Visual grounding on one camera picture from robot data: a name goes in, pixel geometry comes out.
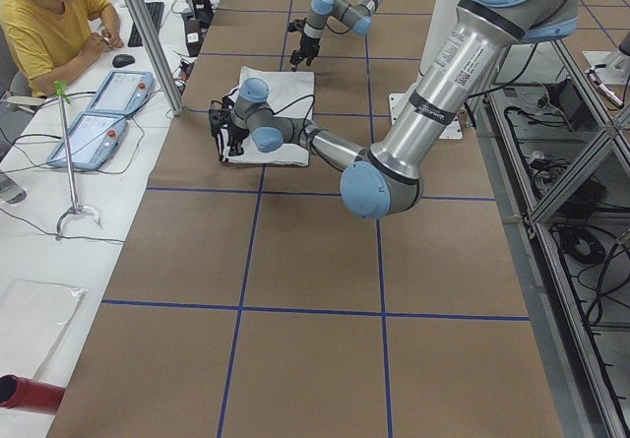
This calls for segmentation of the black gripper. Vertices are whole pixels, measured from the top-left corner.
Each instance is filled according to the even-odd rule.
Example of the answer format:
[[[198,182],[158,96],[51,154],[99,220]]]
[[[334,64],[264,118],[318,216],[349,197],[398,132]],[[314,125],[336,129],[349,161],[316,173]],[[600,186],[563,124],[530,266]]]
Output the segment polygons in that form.
[[[220,134],[213,137],[216,142],[219,157],[243,156],[243,142],[249,136],[249,130],[234,123],[235,113],[231,108],[226,124]]]
[[[321,30],[313,28],[306,19],[301,19],[290,22],[287,31],[300,33],[299,48],[292,51],[289,60],[291,71],[296,72],[303,61],[307,67],[311,67],[319,55]]]

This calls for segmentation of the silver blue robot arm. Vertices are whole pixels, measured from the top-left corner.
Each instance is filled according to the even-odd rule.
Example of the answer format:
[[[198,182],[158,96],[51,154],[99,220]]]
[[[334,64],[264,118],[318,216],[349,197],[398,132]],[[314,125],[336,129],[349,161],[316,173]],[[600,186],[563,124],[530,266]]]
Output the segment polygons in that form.
[[[372,25],[372,16],[382,0],[359,0],[351,4],[347,0],[311,0],[306,18],[287,25],[289,32],[299,32],[299,48],[292,51],[289,64],[292,72],[302,62],[310,67],[319,55],[320,40],[330,18],[334,18],[358,35],[366,35]]]
[[[423,191],[421,161],[499,53],[568,36],[576,27],[577,7],[578,0],[459,0],[456,23],[397,120],[382,141],[367,148],[310,119],[280,116],[269,106],[268,85],[258,78],[241,83],[232,106],[210,110],[211,132],[226,133],[233,154],[250,140],[262,153],[295,144],[320,156],[341,172],[343,202],[359,218],[407,211]]]

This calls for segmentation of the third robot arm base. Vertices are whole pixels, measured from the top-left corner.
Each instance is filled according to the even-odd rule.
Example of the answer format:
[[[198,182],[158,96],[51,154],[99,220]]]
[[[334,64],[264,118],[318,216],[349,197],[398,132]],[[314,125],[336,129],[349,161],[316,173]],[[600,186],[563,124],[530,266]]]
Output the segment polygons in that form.
[[[612,51],[584,51],[588,72],[598,84],[624,85],[629,78],[629,34]]]

